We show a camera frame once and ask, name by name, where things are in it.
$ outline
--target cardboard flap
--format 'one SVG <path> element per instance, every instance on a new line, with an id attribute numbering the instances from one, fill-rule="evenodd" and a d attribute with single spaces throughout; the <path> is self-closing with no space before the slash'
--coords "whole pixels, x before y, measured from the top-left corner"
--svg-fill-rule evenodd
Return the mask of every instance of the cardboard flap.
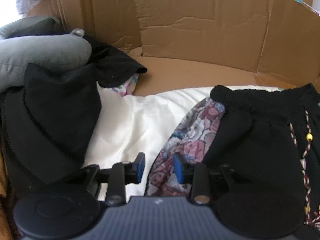
<path id="1" fill-rule="evenodd" d="M 255 72 L 270 0 L 135 0 L 144 56 Z"/>
<path id="2" fill-rule="evenodd" d="M 125 52 L 141 46 L 140 29 L 133 0 L 42 0 L 29 16 L 59 18 L 65 31 L 85 30 Z"/>
<path id="3" fill-rule="evenodd" d="M 191 87 L 211 87 L 219 84 L 256 84 L 255 73 L 231 67 L 171 58 L 133 58 L 148 68 L 147 73 L 139 76 L 134 92 L 137 96 Z"/>
<path id="4" fill-rule="evenodd" d="M 320 73 L 320 17 L 292 0 L 273 0 L 259 72 L 302 86 Z"/>

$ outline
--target colorful fabric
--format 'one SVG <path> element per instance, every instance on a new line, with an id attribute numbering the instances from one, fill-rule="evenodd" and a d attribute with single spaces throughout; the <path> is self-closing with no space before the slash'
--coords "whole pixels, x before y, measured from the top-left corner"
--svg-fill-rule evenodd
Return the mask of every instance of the colorful fabric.
<path id="1" fill-rule="evenodd" d="M 188 163 L 202 162 L 220 120 L 223 104 L 205 98 L 183 118 L 153 163 L 146 189 L 147 196 L 187 196 L 191 185 L 181 185 L 173 173 L 172 157 L 178 153 Z"/>
<path id="2" fill-rule="evenodd" d="M 117 86 L 115 88 L 111 88 L 114 92 L 119 93 L 122 97 L 126 95 L 132 95 L 136 84 L 138 81 L 139 74 L 135 73 L 131 78 L 129 78 L 124 84 Z"/>

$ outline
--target black clothing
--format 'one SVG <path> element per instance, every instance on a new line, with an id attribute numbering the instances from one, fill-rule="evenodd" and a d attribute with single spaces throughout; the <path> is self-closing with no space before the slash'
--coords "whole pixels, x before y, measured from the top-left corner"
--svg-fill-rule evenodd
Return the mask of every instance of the black clothing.
<path id="1" fill-rule="evenodd" d="M 81 167 L 101 110 L 92 65 L 58 76 L 29 64 L 24 83 L 1 98 L 3 154 L 18 195 Z"/>
<path id="2" fill-rule="evenodd" d="M 126 82 L 135 73 L 143 74 L 147 68 L 111 45 L 84 36 L 91 47 L 92 54 L 88 64 L 94 63 L 97 69 L 97 81 L 104 88 L 117 87 Z"/>
<path id="3" fill-rule="evenodd" d="M 243 174 L 294 195 L 302 207 L 306 192 L 300 159 L 307 145 L 304 111 L 308 111 L 313 141 L 306 162 L 313 217 L 320 205 L 320 95 L 316 89 L 311 84 L 282 92 L 231 91 L 216 86 L 210 97 L 225 106 L 225 114 L 204 157 L 207 167 L 228 163 Z M 291 138 L 290 122 L 298 149 Z M 298 231 L 310 231 L 304 227 Z M 305 235 L 301 239 L 312 238 Z"/>

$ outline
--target gray cushion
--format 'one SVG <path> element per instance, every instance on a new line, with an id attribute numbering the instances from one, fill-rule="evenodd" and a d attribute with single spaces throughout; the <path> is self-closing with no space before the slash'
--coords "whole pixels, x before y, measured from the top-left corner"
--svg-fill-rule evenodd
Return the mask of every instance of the gray cushion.
<path id="1" fill-rule="evenodd" d="M 56 73 L 85 65 L 92 48 L 78 36 L 79 32 L 0 40 L 0 93 L 11 86 L 23 85 L 28 63 L 45 66 Z"/>
<path id="2" fill-rule="evenodd" d="M 50 35 L 59 25 L 51 16 L 27 17 L 0 27 L 0 40 L 27 35 Z"/>

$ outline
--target white sheet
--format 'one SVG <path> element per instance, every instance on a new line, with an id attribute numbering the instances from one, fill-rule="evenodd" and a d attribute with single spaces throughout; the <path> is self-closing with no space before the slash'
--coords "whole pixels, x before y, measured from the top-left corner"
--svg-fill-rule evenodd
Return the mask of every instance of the white sheet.
<path id="1" fill-rule="evenodd" d="M 277 88 L 234 86 L 236 89 Z M 173 130 L 186 113 L 199 101 L 208 97 L 212 87 L 191 88 L 160 93 L 147 97 L 121 97 L 110 89 L 98 86 L 102 109 L 92 135 L 84 166 L 99 164 L 111 168 L 114 163 L 133 161 L 139 152 L 146 155 L 146 166 L 139 185 L 127 185 L 126 195 L 143 195 L 153 161 Z M 100 199 L 106 187 L 102 187 Z"/>

